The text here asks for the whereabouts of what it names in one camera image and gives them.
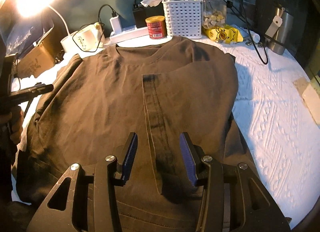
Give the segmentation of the person's left hand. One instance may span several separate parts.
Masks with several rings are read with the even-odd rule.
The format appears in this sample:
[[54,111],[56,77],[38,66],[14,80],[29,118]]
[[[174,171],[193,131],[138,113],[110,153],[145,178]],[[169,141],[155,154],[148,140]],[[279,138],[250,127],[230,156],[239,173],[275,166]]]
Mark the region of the person's left hand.
[[24,112],[20,106],[10,109],[10,113],[1,115],[1,125],[11,123],[10,139],[14,144],[19,144],[23,131]]

